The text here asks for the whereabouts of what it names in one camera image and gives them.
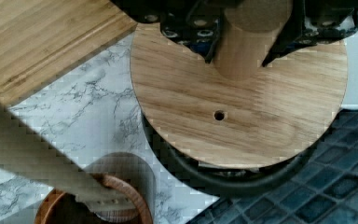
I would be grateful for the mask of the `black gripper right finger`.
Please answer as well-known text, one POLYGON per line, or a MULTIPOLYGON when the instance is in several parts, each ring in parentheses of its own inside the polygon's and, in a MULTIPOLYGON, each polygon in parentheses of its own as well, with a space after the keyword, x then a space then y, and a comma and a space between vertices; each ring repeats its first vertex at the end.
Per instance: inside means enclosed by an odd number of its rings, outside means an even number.
POLYGON ((358 0, 293 0, 287 23, 262 62, 297 50, 338 42, 358 31, 358 0))

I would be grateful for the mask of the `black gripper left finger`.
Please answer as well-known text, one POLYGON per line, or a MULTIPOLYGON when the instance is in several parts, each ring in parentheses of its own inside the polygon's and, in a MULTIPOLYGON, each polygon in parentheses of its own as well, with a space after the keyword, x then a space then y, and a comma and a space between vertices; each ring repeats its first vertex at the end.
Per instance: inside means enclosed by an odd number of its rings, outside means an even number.
POLYGON ((210 0, 166 0, 159 27, 172 42, 210 63, 222 33, 222 19, 223 9, 211 6, 210 0))

